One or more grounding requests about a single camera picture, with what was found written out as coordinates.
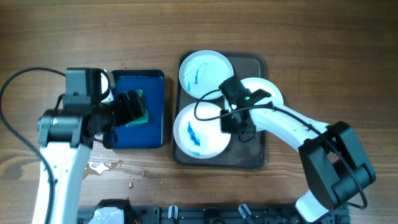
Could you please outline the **green sponge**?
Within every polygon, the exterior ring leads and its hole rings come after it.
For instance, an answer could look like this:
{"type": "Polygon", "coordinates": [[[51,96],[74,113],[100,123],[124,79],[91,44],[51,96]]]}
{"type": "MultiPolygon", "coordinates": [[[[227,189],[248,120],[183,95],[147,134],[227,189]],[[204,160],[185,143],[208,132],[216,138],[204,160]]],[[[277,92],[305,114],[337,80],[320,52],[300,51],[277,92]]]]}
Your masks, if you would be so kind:
{"type": "Polygon", "coordinates": [[[143,115],[140,118],[137,118],[134,121],[127,123],[126,126],[142,125],[149,121],[149,112],[147,110],[147,103],[144,99],[144,91],[143,90],[134,90],[134,92],[136,92],[136,95],[139,98],[139,103],[142,106],[143,115]]]}

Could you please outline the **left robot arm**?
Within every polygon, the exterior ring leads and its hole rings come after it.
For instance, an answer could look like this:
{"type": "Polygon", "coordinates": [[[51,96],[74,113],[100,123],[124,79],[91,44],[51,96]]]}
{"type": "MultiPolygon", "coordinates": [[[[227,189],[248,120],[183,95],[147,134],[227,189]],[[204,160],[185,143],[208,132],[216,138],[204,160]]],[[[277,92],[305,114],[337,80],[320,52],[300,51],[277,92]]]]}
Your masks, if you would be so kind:
{"type": "Polygon", "coordinates": [[[85,168],[95,137],[114,130],[146,113],[142,90],[120,93],[63,95],[62,109],[47,110],[38,123],[40,180],[33,223],[75,223],[85,168]]]}

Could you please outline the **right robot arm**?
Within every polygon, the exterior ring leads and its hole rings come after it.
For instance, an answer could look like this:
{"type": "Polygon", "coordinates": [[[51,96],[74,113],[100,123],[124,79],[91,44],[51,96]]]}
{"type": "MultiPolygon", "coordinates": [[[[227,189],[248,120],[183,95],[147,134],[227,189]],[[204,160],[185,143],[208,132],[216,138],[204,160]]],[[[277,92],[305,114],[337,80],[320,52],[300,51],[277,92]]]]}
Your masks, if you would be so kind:
{"type": "Polygon", "coordinates": [[[376,173],[348,123],[315,121],[274,103],[222,110],[220,115],[223,131],[261,128],[299,153],[308,191],[295,209],[306,222],[319,221],[344,205],[367,208],[364,190],[375,182],[376,173]]]}

